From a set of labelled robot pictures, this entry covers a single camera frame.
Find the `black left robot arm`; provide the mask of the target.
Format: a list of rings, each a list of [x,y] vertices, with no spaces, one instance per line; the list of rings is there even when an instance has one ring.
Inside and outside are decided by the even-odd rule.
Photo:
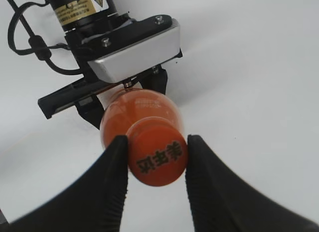
[[[113,0],[48,0],[82,78],[39,99],[46,118],[75,107],[99,128],[104,108],[98,95],[118,85],[166,92],[162,65],[181,58],[180,25],[166,14],[143,20],[118,14]]]

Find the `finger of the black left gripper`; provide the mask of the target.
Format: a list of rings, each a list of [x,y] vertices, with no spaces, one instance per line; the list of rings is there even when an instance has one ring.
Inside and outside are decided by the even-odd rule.
[[[88,97],[75,103],[78,114],[95,128],[100,129],[104,107],[98,97]]]
[[[139,83],[143,89],[166,94],[167,71],[165,69],[160,69],[157,74],[151,73],[139,80]]]

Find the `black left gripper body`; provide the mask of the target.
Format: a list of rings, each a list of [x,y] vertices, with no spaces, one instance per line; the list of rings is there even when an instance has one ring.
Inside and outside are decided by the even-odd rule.
[[[82,78],[40,98],[38,106],[44,116],[51,118],[65,109],[75,107],[75,103],[80,100],[97,97],[100,93],[118,85],[132,87],[147,75],[157,74],[163,69],[162,65],[168,61],[124,81],[111,84],[100,80],[88,62],[163,32],[172,25],[172,20],[171,16],[160,14],[137,21],[124,14],[114,20],[116,27],[90,24],[68,32],[66,41],[79,65]],[[171,60],[180,57],[182,57],[181,49],[180,53]]]

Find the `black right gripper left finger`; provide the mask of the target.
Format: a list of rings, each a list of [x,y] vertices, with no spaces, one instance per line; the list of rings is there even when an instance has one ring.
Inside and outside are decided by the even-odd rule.
[[[128,187],[128,139],[116,136],[94,164],[10,232],[118,232]]]

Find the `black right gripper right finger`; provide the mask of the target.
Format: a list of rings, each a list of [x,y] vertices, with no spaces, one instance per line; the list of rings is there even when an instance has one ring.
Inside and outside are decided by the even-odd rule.
[[[319,225],[235,174],[199,135],[189,135],[185,174],[196,232],[317,232]]]

